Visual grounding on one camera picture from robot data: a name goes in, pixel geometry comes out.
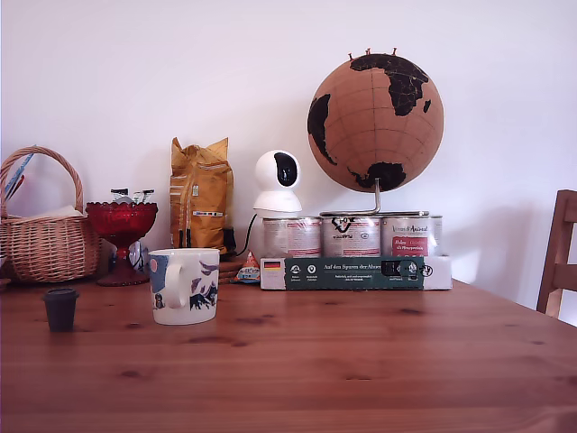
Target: basket handle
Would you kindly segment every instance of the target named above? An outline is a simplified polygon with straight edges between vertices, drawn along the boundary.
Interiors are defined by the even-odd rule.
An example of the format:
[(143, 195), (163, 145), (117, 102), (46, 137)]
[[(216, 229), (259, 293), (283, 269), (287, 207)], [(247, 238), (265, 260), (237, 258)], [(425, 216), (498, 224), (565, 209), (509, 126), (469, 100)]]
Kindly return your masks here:
[(8, 210), (6, 209), (6, 178), (8, 177), (8, 171), (10, 171), (11, 167), (14, 165), (16, 161), (18, 161), (23, 156), (28, 155), (29, 153), (41, 153), (42, 155), (50, 156), (54, 160), (58, 161), (62, 167), (66, 169), (66, 171), (74, 180), (74, 188), (76, 189), (76, 203), (74, 208), (78, 212), (82, 212), (82, 207), (84, 205), (84, 195), (82, 192), (82, 182), (80, 182), (80, 177), (76, 170), (72, 168), (68, 161), (64, 159), (62, 155), (59, 153), (47, 149), (45, 147), (39, 146), (31, 146), (31, 147), (23, 147), (22, 149), (14, 152), (5, 161), (2, 163), (2, 168), (0, 169), (0, 198), (2, 199), (2, 206), (0, 207), (0, 216), (2, 218), (8, 217)]

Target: green box label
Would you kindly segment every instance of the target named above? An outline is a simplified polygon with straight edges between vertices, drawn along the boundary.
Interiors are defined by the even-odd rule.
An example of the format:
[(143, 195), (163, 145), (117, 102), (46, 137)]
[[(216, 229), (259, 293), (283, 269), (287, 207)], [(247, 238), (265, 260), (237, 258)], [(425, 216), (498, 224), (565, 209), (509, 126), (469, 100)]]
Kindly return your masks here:
[(423, 289), (423, 257), (285, 259), (287, 290)]

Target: small black cup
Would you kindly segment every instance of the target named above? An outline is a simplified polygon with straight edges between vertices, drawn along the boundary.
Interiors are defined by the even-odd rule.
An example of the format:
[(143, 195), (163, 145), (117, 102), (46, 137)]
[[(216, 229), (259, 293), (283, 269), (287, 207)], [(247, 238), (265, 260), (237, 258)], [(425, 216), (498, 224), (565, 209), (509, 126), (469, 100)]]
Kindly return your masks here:
[(51, 332), (70, 332), (74, 327), (76, 298), (80, 294), (74, 289), (51, 289), (44, 294), (46, 315)]

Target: mug handle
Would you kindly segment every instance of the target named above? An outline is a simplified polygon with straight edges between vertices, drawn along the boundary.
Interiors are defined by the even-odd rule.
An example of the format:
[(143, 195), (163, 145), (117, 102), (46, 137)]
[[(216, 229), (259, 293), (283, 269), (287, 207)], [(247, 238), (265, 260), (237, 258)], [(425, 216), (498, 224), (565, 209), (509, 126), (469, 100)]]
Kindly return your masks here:
[(181, 309), (187, 305), (190, 287), (182, 280), (182, 264), (169, 263), (166, 270), (165, 287), (163, 290), (167, 307)]

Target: wooden table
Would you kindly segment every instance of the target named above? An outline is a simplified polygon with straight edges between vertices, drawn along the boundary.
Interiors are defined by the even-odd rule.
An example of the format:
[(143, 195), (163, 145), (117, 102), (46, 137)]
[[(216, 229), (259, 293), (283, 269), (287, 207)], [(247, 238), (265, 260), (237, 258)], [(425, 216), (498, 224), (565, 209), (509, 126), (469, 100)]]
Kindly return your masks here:
[(577, 432), (577, 329), (449, 292), (221, 287), (216, 318), (152, 320), (148, 286), (2, 294), (8, 432)]

